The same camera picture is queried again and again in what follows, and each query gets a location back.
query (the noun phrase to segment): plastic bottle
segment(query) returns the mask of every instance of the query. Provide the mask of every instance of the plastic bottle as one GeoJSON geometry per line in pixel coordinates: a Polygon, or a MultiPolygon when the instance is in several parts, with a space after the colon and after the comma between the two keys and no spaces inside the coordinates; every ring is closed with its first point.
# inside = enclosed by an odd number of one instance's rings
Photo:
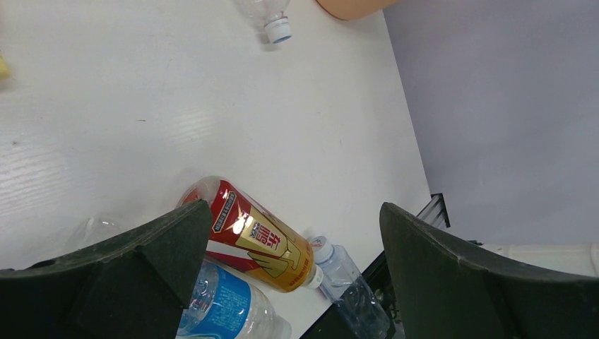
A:
{"type": "Polygon", "coordinates": [[[599,278],[599,244],[579,245],[496,245],[483,249],[501,256],[565,273],[599,278]]]}
{"type": "Polygon", "coordinates": [[[320,289],[358,338],[385,338],[390,321],[347,251],[325,237],[310,240],[314,260],[322,268],[320,289]]]}
{"type": "Polygon", "coordinates": [[[125,232],[122,220],[98,213],[79,225],[64,245],[66,253],[78,251],[125,232]]]}
{"type": "Polygon", "coordinates": [[[202,338],[288,339],[291,325],[264,293],[204,261],[177,335],[202,338]]]}
{"type": "Polygon", "coordinates": [[[205,177],[179,205],[198,199],[213,215],[207,256],[281,292],[320,286],[322,270],[310,243],[229,181],[205,177]]]}
{"type": "Polygon", "coordinates": [[[242,12],[264,27],[268,39],[278,44],[291,37],[289,19],[283,14],[290,0],[235,0],[242,12]]]}

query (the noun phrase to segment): clear plastic bottle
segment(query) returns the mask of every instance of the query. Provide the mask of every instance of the clear plastic bottle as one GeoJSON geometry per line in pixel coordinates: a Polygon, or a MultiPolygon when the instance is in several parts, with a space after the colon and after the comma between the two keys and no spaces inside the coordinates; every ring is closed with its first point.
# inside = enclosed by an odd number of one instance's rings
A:
{"type": "Polygon", "coordinates": [[[385,338],[389,318],[347,251],[325,237],[312,238],[310,244],[324,273],[320,288],[352,332],[361,339],[385,338]]]}
{"type": "Polygon", "coordinates": [[[290,0],[235,0],[242,12],[262,25],[268,39],[278,44],[291,37],[289,19],[283,14],[290,0]]]}
{"type": "Polygon", "coordinates": [[[64,245],[66,253],[78,251],[125,232],[123,220],[98,213],[79,225],[64,245]]]}
{"type": "Polygon", "coordinates": [[[289,339],[291,325],[275,313],[266,295],[256,287],[204,261],[177,335],[289,339]]]}

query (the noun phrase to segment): red and gold bottle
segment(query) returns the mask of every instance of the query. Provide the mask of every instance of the red and gold bottle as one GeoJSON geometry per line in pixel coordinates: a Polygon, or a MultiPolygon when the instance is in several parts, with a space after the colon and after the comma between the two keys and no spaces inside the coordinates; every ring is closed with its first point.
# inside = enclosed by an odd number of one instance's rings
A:
{"type": "Polygon", "coordinates": [[[206,255],[281,292],[320,286],[310,243],[250,196],[226,179],[205,177],[179,204],[199,199],[213,216],[206,255]]]}

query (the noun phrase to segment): yellow object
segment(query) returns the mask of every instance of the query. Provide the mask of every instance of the yellow object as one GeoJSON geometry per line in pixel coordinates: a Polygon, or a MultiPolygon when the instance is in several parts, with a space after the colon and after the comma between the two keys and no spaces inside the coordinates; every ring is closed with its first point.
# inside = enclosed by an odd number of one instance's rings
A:
{"type": "Polygon", "coordinates": [[[9,76],[11,76],[11,72],[8,70],[8,66],[2,59],[2,56],[0,56],[0,80],[8,78],[9,76]]]}

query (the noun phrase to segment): skin-colored object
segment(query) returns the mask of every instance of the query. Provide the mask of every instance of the skin-colored object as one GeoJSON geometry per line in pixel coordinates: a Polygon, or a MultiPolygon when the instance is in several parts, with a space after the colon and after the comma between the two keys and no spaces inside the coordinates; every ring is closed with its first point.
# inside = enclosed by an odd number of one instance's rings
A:
{"type": "Polygon", "coordinates": [[[398,0],[316,0],[329,14],[341,20],[365,17],[398,0]]]}
{"type": "Polygon", "coordinates": [[[9,76],[11,76],[11,72],[8,70],[8,66],[2,59],[2,56],[0,56],[0,80],[8,78],[9,76]]]}

